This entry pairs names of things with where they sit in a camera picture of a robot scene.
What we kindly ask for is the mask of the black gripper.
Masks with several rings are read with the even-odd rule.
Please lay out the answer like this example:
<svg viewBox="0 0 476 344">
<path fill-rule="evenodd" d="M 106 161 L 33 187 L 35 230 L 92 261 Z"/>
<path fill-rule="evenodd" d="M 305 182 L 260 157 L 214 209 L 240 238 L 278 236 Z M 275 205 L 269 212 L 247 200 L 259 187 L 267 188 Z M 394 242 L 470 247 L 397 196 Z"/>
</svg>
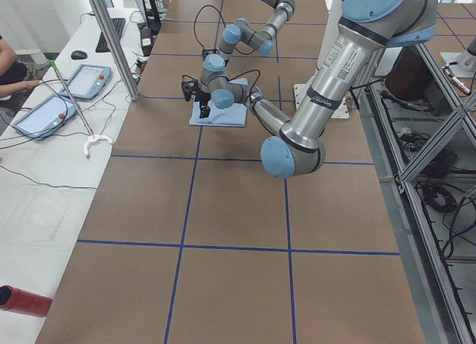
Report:
<svg viewBox="0 0 476 344">
<path fill-rule="evenodd" d="M 196 87 L 196 102 L 198 102 L 200 105 L 200 118 L 206 118 L 206 116 L 210 115 L 210 107 L 207 106 L 210 99 L 210 93 L 204 90 L 204 86 L 202 84 L 198 84 L 198 86 Z"/>
</svg>

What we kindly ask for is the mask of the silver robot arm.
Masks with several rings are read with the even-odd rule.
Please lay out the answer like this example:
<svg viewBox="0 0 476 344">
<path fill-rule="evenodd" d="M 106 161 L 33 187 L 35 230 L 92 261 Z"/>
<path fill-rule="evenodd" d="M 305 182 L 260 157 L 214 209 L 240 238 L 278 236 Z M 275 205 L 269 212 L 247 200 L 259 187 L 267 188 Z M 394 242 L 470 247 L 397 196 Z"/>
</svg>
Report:
<svg viewBox="0 0 476 344">
<path fill-rule="evenodd" d="M 260 31 L 253 29 L 245 18 L 239 18 L 225 27 L 218 48 L 218 54 L 225 60 L 225 64 L 228 64 L 239 42 L 262 56 L 268 56 L 274 47 L 278 32 L 295 12 L 295 0 L 260 1 L 274 9 L 271 18 Z"/>
<path fill-rule="evenodd" d="M 256 32 L 246 19 L 228 25 L 217 53 L 204 58 L 197 88 L 210 95 L 220 109 L 241 103 L 252 112 L 271 137 L 262 144 L 264 169 L 276 178 L 310 174 L 324 162 L 319 137 L 345 94 L 375 51 L 427 42 L 436 30 L 438 0 L 341 0 L 338 35 L 293 117 L 276 108 L 260 89 L 232 83 L 225 67 L 242 42 L 268 54 L 279 30 L 295 12 L 295 0 L 261 0 L 273 7 L 266 26 Z"/>
</svg>

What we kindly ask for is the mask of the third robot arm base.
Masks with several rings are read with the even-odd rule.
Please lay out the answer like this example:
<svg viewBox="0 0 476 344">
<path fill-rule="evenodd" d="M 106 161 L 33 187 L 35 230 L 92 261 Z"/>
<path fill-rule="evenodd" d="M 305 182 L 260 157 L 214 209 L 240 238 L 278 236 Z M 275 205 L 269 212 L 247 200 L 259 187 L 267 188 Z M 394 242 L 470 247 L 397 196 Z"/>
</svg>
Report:
<svg viewBox="0 0 476 344">
<path fill-rule="evenodd" d="M 450 78 L 472 78 L 475 75 L 475 39 L 460 53 L 440 52 L 443 58 L 443 71 Z"/>
</svg>

